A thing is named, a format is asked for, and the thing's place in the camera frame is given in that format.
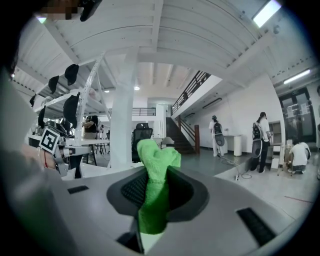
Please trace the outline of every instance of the black slot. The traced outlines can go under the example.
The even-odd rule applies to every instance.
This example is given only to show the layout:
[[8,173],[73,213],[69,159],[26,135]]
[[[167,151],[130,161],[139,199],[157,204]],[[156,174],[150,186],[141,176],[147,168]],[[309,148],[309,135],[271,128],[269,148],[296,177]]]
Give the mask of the black slot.
[[236,213],[260,246],[265,245],[276,237],[275,233],[251,208],[241,209]]
[[75,187],[72,187],[72,188],[68,188],[68,191],[70,194],[75,194],[75,193],[78,193],[78,192],[81,192],[81,191],[85,191],[85,190],[88,190],[89,188],[85,185],[81,185],[81,186],[75,186]]

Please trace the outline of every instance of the green towel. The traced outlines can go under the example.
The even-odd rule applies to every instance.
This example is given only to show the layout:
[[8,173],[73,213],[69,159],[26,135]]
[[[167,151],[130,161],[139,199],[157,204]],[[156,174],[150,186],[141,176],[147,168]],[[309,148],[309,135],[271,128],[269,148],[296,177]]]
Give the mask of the green towel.
[[152,139],[139,141],[137,151],[149,177],[144,204],[138,213],[139,229],[141,233],[155,235],[165,230],[170,210],[167,167],[180,167],[181,155],[174,148],[159,149]]

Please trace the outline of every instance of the hat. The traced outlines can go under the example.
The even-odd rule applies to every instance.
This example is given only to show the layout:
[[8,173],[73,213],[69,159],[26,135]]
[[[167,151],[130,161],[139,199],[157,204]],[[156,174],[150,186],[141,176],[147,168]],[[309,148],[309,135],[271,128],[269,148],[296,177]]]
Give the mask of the hat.
[[72,127],[77,128],[77,108],[79,101],[80,92],[74,96],[71,95],[63,105],[63,116],[64,118],[72,124]]
[[32,108],[34,107],[34,104],[35,104],[36,95],[37,95],[37,94],[35,94],[34,96],[32,96],[32,98],[31,98],[30,101],[29,101]]
[[45,111],[46,111],[46,105],[44,105],[43,109],[41,109],[39,116],[38,116],[38,126],[40,126],[42,129],[45,128]]
[[51,90],[51,94],[54,94],[56,89],[57,89],[57,83],[58,83],[58,80],[59,80],[59,76],[54,76],[52,77],[50,80],[49,80],[49,88]]
[[73,85],[77,80],[79,65],[72,64],[68,66],[64,72],[64,77],[68,80],[68,86]]

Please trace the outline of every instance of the black metal railing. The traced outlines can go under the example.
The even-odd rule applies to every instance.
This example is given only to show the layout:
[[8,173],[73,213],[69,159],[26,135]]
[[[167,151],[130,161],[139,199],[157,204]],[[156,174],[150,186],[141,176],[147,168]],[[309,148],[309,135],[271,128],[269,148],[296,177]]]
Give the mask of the black metal railing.
[[195,93],[195,91],[211,76],[211,74],[198,71],[188,86],[185,88],[181,96],[172,106],[172,114],[175,113],[189,97]]
[[[110,116],[112,115],[112,108],[109,108]],[[132,108],[133,116],[156,116],[155,107],[133,107]]]

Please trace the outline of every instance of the white cylinder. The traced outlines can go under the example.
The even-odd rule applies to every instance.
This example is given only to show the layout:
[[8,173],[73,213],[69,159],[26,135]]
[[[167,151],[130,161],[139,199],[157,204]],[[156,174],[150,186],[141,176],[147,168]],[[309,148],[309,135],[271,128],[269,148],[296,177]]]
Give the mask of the white cylinder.
[[240,136],[234,136],[233,143],[234,143],[233,155],[235,157],[240,157],[242,155],[241,135]]

